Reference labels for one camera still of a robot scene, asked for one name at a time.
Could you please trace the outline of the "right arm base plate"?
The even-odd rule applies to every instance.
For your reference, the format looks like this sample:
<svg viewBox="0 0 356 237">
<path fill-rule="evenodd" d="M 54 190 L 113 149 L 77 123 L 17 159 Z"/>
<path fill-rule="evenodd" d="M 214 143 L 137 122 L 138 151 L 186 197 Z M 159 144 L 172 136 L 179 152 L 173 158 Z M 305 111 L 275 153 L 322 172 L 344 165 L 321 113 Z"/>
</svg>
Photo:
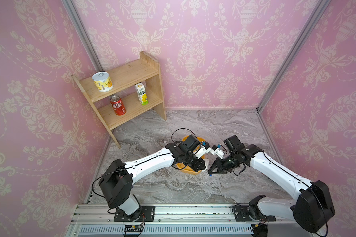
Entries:
<svg viewBox="0 0 356 237">
<path fill-rule="evenodd" d="M 256 214 L 249 210 L 248 205 L 234 205 L 231 209 L 236 222 L 258 222 L 258 223 L 268 223 L 275 222 L 276 218 L 274 216 L 264 216 L 262 214 Z"/>
</svg>

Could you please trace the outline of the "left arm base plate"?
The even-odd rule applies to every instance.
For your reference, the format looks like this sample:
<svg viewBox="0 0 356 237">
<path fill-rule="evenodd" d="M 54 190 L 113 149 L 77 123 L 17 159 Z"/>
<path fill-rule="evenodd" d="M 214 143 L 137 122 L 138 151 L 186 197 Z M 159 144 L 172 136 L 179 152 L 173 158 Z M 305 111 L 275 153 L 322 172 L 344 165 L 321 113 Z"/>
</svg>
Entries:
<svg viewBox="0 0 356 237">
<path fill-rule="evenodd" d="M 141 205 L 135 213 L 130 215 L 127 215 L 124 210 L 117 208 L 115 211 L 114 222 L 153 222 L 154 214 L 155 206 L 153 205 Z"/>
</svg>

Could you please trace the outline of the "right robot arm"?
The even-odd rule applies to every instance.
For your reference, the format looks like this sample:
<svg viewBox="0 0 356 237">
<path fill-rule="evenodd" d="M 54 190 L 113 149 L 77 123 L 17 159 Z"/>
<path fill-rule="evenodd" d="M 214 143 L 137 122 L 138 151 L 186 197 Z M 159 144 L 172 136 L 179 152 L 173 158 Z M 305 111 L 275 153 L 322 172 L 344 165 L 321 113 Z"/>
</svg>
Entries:
<svg viewBox="0 0 356 237">
<path fill-rule="evenodd" d="M 334 217 L 335 208 L 328 186 L 320 180 L 304 178 L 275 161 L 254 144 L 230 147 L 226 157 L 219 146 L 209 149 L 217 158 L 208 170 L 209 175 L 227 174 L 238 166 L 251 167 L 279 185 L 291 199 L 259 195 L 249 202 L 252 220 L 265 221 L 269 216 L 296 223 L 309 233 L 318 234 Z"/>
</svg>

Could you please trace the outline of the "white wiping cloth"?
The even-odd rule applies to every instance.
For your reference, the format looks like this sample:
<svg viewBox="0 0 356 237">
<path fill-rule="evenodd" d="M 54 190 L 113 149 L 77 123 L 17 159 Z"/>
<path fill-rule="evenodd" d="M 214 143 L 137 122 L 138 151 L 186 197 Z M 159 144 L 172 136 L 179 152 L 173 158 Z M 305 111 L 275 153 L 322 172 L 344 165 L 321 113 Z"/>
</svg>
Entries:
<svg viewBox="0 0 356 237">
<path fill-rule="evenodd" d="M 206 172 L 208 170 L 208 168 L 210 167 L 209 160 L 208 159 L 203 159 L 203 161 L 205 162 L 204 163 L 205 169 L 203 170 L 203 172 Z"/>
</svg>

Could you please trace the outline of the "yellow plastic basin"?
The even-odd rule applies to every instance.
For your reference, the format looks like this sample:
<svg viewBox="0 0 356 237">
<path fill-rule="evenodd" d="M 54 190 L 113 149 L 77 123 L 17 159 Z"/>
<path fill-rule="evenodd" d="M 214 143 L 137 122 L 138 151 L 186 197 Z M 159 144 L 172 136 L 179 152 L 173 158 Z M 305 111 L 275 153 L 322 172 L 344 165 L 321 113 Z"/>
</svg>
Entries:
<svg viewBox="0 0 356 237">
<path fill-rule="evenodd" d="M 198 137 L 198 140 L 199 140 L 201 143 L 205 141 L 205 140 L 204 140 L 203 138 L 201 138 L 201 137 Z M 203 156 L 201 157 L 201 159 L 203 159 L 204 161 L 207 161 L 207 159 L 205 158 L 205 155 L 203 155 Z M 203 172 L 203 170 L 199 170 L 199 171 L 195 172 L 193 169 L 191 169 L 189 166 L 185 166 L 183 163 L 177 163 L 177 164 L 176 164 L 176 167 L 177 167 L 178 169 L 182 169 L 181 172 L 187 173 L 187 174 L 192 174 L 192 175 L 197 175 L 197 174 Z"/>
</svg>

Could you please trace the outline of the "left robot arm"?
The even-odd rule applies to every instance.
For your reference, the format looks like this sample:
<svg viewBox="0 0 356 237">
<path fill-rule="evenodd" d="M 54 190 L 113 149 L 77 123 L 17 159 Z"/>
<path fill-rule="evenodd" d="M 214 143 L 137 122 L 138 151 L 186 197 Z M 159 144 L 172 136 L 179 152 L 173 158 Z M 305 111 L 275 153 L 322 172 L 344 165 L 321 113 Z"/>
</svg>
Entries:
<svg viewBox="0 0 356 237">
<path fill-rule="evenodd" d="M 184 141 L 174 141 L 154 154 L 144 158 L 123 162 L 121 159 L 113 161 L 104 175 L 98 179 L 102 196 L 105 198 L 109 210 L 120 209 L 130 219 L 137 219 L 142 212 L 138 200 L 131 196 L 132 186 L 140 179 L 175 164 L 184 164 L 193 171 L 206 169 L 206 162 L 202 156 L 208 152 L 210 145 L 200 142 L 190 135 Z"/>
</svg>

